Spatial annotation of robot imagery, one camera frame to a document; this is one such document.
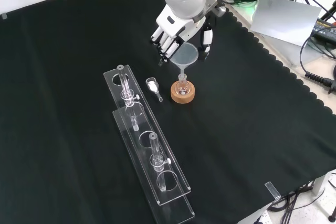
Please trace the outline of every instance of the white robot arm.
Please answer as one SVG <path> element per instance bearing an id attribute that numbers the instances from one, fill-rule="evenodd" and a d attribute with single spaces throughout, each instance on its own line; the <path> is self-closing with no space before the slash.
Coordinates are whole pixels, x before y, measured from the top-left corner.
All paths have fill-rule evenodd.
<path id="1" fill-rule="evenodd" d="M 158 46 L 162 61 L 167 61 L 179 46 L 203 29 L 203 53 L 208 54 L 212 43 L 212 29 L 205 15 L 212 11 L 221 17 L 226 9 L 217 0 L 165 0 L 166 6 L 156 19 L 159 27 L 151 40 Z"/>

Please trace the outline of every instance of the electronic device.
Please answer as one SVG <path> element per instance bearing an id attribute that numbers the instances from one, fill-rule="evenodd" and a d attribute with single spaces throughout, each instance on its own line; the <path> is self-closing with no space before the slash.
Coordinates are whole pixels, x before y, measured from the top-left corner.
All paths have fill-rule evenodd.
<path id="1" fill-rule="evenodd" d="M 316 21 L 316 24 L 313 30 L 318 31 L 325 27 L 331 27 L 331 26 L 333 26 L 331 23 L 318 19 Z M 322 40 L 322 41 L 328 42 L 336 46 L 336 28 L 335 27 L 319 31 L 318 33 L 315 33 L 313 37 L 318 40 Z"/>

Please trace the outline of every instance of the glass tube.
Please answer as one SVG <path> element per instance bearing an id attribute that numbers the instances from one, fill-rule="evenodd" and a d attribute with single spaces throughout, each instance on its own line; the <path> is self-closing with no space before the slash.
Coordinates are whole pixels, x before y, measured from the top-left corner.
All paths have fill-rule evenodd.
<path id="1" fill-rule="evenodd" d="M 164 162 L 163 162 L 163 156 L 160 153 L 158 135 L 155 132 L 152 132 L 151 134 L 149 134 L 149 140 L 151 142 L 151 148 L 153 153 L 151 163 L 155 171 L 161 172 L 164 169 Z M 166 191 L 166 183 L 164 180 L 164 176 L 158 176 L 157 184 L 161 191 Z"/>
<path id="2" fill-rule="evenodd" d="M 125 74 L 124 66 L 117 66 L 117 70 L 119 73 L 119 79 L 122 86 L 121 98 L 125 101 L 126 106 L 133 106 L 134 104 L 134 92 L 128 86 L 127 76 Z"/>

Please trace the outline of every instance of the white paper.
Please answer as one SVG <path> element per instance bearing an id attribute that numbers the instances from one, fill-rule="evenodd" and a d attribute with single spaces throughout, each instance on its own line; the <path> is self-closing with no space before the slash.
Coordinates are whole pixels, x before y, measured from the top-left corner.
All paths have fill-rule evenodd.
<path id="1" fill-rule="evenodd" d="M 260 0 L 251 30 L 302 46 L 321 8 L 289 0 Z"/>

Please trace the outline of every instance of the test tube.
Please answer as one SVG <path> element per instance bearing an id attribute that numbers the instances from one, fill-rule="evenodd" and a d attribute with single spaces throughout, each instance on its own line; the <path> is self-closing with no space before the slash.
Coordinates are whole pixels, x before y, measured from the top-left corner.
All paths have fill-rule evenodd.
<path id="1" fill-rule="evenodd" d="M 138 121 L 137 121 L 137 117 L 135 115 L 135 111 L 133 107 L 130 107 L 130 113 L 131 113 L 131 122 L 132 122 L 133 129 L 134 131 L 138 131 L 139 130 Z"/>
<path id="2" fill-rule="evenodd" d="M 126 106 L 132 106 L 134 104 L 133 96 L 134 92 L 128 86 L 127 76 L 123 65 L 117 66 L 119 72 L 119 79 L 122 86 L 121 97 L 125 101 Z"/>
<path id="3" fill-rule="evenodd" d="M 149 140 L 151 142 L 151 148 L 153 153 L 152 164 L 154 166 L 154 170 L 157 172 L 161 172 L 164 169 L 164 162 L 163 157 L 160 153 L 158 135 L 155 132 L 152 132 L 151 134 L 149 134 Z M 163 174 L 160 174 L 158 176 L 157 183 L 161 191 L 166 191 L 166 183 Z"/>

